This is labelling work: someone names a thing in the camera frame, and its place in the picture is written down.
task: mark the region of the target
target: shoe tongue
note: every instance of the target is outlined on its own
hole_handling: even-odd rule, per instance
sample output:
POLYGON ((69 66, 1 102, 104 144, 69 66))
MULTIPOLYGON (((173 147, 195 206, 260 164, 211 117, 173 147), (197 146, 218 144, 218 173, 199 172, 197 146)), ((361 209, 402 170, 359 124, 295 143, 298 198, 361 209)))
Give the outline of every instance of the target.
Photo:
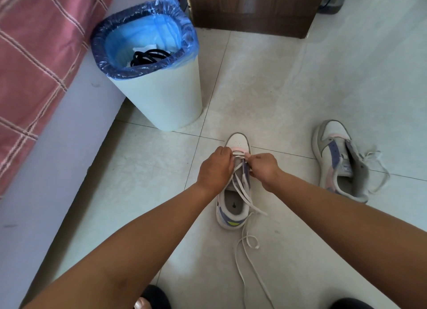
MULTIPOLYGON (((243 161, 243 159, 235 157, 234 158, 234 168, 236 166, 238 166, 241 162, 243 161)), ((243 166, 241 166, 236 172, 235 174, 238 176, 238 178, 242 181, 242 176, 243 176, 243 166)), ((230 183, 227 185, 226 187, 227 191, 234 191, 237 192, 236 188, 233 185, 233 180, 230 181, 230 183)))
POLYGON ((335 142, 342 157, 342 164, 336 169, 336 171, 338 172, 338 176, 353 177, 353 169, 351 168, 350 158, 348 156, 348 149, 345 145, 345 139, 335 138, 335 142))

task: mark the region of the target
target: wooden cabinet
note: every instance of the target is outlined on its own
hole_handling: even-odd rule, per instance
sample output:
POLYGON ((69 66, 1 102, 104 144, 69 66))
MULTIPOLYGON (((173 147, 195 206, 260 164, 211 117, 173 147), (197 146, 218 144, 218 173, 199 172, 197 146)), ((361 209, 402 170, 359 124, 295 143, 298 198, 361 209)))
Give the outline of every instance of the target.
POLYGON ((321 0, 190 0, 203 28, 305 38, 321 0))

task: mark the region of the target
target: trash can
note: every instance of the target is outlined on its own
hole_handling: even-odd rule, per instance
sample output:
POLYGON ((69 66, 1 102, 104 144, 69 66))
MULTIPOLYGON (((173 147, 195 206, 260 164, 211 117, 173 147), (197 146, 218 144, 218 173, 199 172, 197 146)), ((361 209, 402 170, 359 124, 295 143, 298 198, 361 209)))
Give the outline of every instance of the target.
POLYGON ((107 17, 94 28, 91 47, 102 72, 157 128, 177 130, 200 116, 199 41, 178 0, 145 2, 107 17), (130 66, 140 47, 169 56, 130 66))

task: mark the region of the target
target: blue plastic bag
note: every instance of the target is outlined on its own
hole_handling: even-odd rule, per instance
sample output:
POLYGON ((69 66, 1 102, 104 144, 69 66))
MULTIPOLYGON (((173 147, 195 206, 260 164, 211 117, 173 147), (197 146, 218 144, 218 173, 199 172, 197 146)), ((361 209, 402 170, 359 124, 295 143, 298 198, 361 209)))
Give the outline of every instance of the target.
POLYGON ((178 0, 145 2, 107 17, 94 28, 91 46, 98 67, 112 79, 132 79, 180 67, 199 53, 195 28, 178 0), (126 66, 132 60, 132 48, 150 44, 173 54, 157 63, 126 66))

